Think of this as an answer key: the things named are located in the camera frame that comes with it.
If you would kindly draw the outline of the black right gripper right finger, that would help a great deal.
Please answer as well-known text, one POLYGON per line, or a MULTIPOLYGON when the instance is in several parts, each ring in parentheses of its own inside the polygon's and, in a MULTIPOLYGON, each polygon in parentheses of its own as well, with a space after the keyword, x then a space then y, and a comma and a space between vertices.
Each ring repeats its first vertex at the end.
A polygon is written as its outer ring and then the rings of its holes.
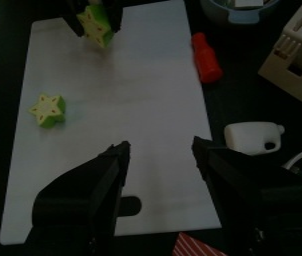
POLYGON ((228 256, 302 256, 302 177, 196 137, 228 256))

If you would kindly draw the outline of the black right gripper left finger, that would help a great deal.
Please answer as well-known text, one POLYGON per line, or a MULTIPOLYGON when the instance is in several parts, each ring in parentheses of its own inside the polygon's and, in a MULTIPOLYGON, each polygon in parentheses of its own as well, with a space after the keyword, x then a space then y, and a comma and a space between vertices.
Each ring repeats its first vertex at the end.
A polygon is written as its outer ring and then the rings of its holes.
POLYGON ((112 145, 39 192, 23 256, 111 256, 128 142, 112 145))

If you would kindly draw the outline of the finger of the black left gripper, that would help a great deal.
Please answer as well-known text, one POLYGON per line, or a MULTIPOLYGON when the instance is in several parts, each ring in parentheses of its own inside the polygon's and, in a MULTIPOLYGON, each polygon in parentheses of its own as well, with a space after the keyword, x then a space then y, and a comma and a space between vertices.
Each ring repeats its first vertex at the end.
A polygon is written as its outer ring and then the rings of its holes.
POLYGON ((68 11, 64 14, 64 20, 75 32, 77 37, 84 35, 84 28, 77 19, 77 15, 84 11, 87 6, 87 0, 65 0, 68 11))
POLYGON ((120 0, 101 0, 111 30, 117 32, 121 26, 123 5, 120 0))

